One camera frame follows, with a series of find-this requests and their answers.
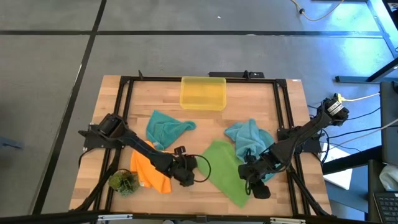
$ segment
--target yellow bin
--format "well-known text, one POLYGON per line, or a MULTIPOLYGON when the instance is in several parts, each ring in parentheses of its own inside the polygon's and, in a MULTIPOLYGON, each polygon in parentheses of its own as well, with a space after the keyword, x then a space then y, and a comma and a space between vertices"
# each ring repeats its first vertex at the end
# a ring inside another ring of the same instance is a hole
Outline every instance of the yellow bin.
POLYGON ((180 105, 186 110, 223 110, 226 106, 225 78, 182 77, 180 105))

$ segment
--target cloth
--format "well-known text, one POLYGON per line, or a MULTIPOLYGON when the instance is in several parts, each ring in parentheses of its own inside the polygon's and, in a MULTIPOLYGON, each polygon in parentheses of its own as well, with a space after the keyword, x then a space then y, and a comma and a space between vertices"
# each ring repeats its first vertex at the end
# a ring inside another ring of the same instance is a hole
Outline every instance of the cloth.
MULTIPOLYGON (((243 162, 248 150, 252 156, 259 159, 259 154, 274 143, 272 136, 267 131, 259 129, 254 119, 246 123, 235 123, 224 133, 235 142, 236 157, 243 162)), ((267 174, 262 181, 265 182, 273 176, 274 174, 267 174)))
POLYGON ((398 168, 396 166, 386 165, 379 178, 386 191, 398 191, 398 168))
POLYGON ((171 145, 185 130, 194 130, 193 121, 177 121, 157 110, 154 111, 148 122, 146 136, 155 149, 164 150, 171 145))
MULTIPOLYGON (((154 147, 149 141, 146 141, 146 143, 154 147)), ((153 187, 161 194, 171 193, 170 178, 157 171, 150 160, 136 150, 133 150, 131 154, 130 170, 138 173, 138 181, 141 187, 153 187)))
MULTIPOLYGON (((238 165, 242 162, 235 156, 231 143, 226 141, 213 141, 209 148, 202 154, 209 160, 211 174, 209 181, 222 191, 235 205, 243 208, 249 200, 244 185, 245 181, 239 178, 238 165)), ((197 157, 198 169, 207 177, 209 167, 207 162, 197 157)))

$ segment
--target green plant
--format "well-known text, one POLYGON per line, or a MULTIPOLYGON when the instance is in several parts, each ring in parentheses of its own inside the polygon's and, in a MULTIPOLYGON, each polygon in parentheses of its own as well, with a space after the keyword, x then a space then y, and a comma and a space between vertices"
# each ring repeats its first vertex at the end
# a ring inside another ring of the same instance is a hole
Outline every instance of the green plant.
POLYGON ((128 170, 118 170, 109 178, 108 184, 123 197, 131 195, 139 187, 138 176, 128 170))

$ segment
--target white cable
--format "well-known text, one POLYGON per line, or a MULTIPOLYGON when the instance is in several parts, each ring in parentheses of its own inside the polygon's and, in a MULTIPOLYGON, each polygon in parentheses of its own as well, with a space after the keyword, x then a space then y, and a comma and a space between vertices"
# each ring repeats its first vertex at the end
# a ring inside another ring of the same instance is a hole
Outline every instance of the white cable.
POLYGON ((372 95, 369 95, 369 96, 364 96, 364 97, 360 97, 360 98, 352 99, 352 100, 342 97, 342 100, 343 101, 357 101, 357 100, 363 100, 363 99, 366 99, 366 98, 369 98, 369 97, 372 97, 372 96, 377 96, 377 95, 380 95, 380 93, 375 93, 375 94, 372 94, 372 95))
POLYGON ((389 123, 389 124, 387 124, 387 125, 385 125, 385 126, 379 128, 379 129, 377 129, 377 130, 375 130, 375 131, 372 131, 371 133, 367 133, 367 134, 364 134, 364 135, 362 135, 362 136, 358 136, 358 137, 356 137, 356 138, 350 139, 350 140, 345 141, 345 142, 343 142, 343 143, 340 143, 339 145, 337 145, 337 146, 335 146, 335 147, 333 147, 333 148, 330 148, 330 149, 334 149, 334 148, 336 148, 336 147, 338 147, 338 146, 341 146, 341 145, 343 145, 343 144, 346 144, 347 142, 354 141, 355 139, 363 138, 363 137, 368 136, 368 135, 370 135, 370 134, 373 134, 373 133, 376 133, 376 132, 378 132, 378 131, 381 131, 381 130, 383 130, 384 128, 387 128, 387 127, 393 125, 393 124, 394 124, 395 122, 397 122, 397 121, 398 121, 398 118, 395 119, 393 122, 391 122, 391 123, 389 123))
POLYGON ((303 8, 301 8, 301 6, 297 3, 296 0, 291 0, 291 1, 296 5, 296 8, 298 9, 298 13, 303 14, 303 16, 304 16, 306 19, 308 19, 309 21, 316 22, 316 21, 319 21, 319 20, 325 18, 326 16, 329 16, 339 5, 341 5, 341 3, 343 3, 344 0, 341 0, 340 3, 339 3, 336 7, 334 7, 330 12, 328 12, 326 15, 324 15, 324 16, 322 16, 321 18, 318 18, 318 19, 311 19, 311 18, 309 18, 309 17, 305 14, 304 10, 303 10, 303 12, 300 12, 300 10, 303 9, 303 8))

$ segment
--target green cloth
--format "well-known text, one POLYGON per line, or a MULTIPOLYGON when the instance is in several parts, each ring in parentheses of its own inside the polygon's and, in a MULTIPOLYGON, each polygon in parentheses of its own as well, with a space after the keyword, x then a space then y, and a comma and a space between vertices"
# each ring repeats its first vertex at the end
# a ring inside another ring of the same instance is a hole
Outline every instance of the green cloth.
POLYGON ((193 121, 181 122, 157 110, 154 110, 147 125, 147 139, 155 149, 164 150, 171 145, 185 130, 194 130, 193 121))
MULTIPOLYGON (((210 182, 220 189, 239 208, 249 200, 244 188, 245 181, 239 178, 238 165, 243 164, 234 147, 227 141, 216 140, 202 154, 211 166, 210 182)), ((207 162, 197 157, 199 171, 206 177, 209 173, 207 162)))

